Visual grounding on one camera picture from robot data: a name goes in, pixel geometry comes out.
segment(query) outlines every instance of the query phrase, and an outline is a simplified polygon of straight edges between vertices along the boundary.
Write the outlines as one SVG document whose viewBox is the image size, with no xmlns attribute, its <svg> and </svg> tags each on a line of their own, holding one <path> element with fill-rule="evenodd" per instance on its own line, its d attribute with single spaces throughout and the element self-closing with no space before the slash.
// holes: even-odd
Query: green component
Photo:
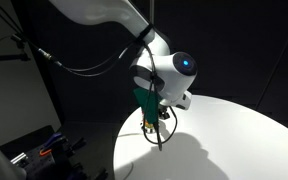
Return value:
<svg viewBox="0 0 288 180">
<path fill-rule="evenodd" d="M 149 99 L 147 99 L 149 91 L 143 88 L 134 89 L 133 92 L 143 112 L 145 111 L 146 101 L 148 100 L 146 112 L 144 112 L 147 122 L 149 124 L 156 122 L 158 120 L 157 106 L 162 98 L 158 95 L 156 99 L 154 94 L 155 92 L 152 91 Z"/>
</svg>

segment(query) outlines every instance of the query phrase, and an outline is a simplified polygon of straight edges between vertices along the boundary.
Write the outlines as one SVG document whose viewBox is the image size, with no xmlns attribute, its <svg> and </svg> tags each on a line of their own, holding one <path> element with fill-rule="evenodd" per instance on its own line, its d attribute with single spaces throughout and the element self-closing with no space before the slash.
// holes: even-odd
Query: blue light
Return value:
<svg viewBox="0 0 288 180">
<path fill-rule="evenodd" d="M 184 66 L 188 66 L 189 63 L 188 63 L 187 60 L 184 60 L 184 61 L 183 61 L 183 64 L 184 64 Z"/>
</svg>

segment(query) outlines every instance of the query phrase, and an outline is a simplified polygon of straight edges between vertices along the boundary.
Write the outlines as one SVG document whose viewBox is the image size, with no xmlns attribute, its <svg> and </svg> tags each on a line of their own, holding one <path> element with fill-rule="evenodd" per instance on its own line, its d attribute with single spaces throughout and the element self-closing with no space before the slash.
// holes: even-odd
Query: black wall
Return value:
<svg viewBox="0 0 288 180">
<path fill-rule="evenodd" d="M 64 17 L 46 0 L 13 0 L 28 10 L 37 43 L 70 67 L 92 66 L 134 37 L 117 23 L 83 26 Z M 145 15 L 149 1 L 134 0 Z M 190 90 L 250 108 L 261 95 L 276 61 L 281 64 L 259 112 L 288 127 L 288 1 L 156 0 L 155 25 L 198 63 Z M 128 67 L 133 48 L 109 73 L 74 76 L 54 65 L 48 70 L 67 121 L 119 122 L 136 108 Z"/>
</svg>

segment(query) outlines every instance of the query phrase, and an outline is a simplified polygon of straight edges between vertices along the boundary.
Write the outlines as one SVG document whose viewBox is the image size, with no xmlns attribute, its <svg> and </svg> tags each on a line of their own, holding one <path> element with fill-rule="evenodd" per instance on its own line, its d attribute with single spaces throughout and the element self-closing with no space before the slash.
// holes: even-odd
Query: white round table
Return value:
<svg viewBox="0 0 288 180">
<path fill-rule="evenodd" d="M 288 129 L 238 104 L 194 95 L 190 109 L 174 108 L 178 127 L 158 147 L 146 141 L 137 109 L 114 150 L 116 180 L 288 180 Z M 174 127 L 160 123 L 163 137 Z M 150 135 L 156 142 L 156 134 Z"/>
</svg>

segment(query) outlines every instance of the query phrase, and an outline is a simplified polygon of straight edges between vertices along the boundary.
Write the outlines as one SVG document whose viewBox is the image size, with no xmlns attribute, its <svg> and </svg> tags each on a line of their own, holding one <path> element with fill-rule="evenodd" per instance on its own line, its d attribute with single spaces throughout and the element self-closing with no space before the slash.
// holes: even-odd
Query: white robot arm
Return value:
<svg viewBox="0 0 288 180">
<path fill-rule="evenodd" d="M 125 26 L 135 37 L 149 25 L 128 0 L 50 0 L 50 2 L 69 19 L 83 25 L 114 21 Z M 188 109 L 191 93 L 186 90 L 197 74 L 195 61 L 182 52 L 170 55 L 167 43 L 154 29 L 151 29 L 143 40 L 154 55 L 159 79 L 157 90 L 163 98 L 160 104 Z M 134 60 L 131 70 L 135 72 L 135 83 L 148 89 L 152 67 L 146 50 Z"/>
</svg>

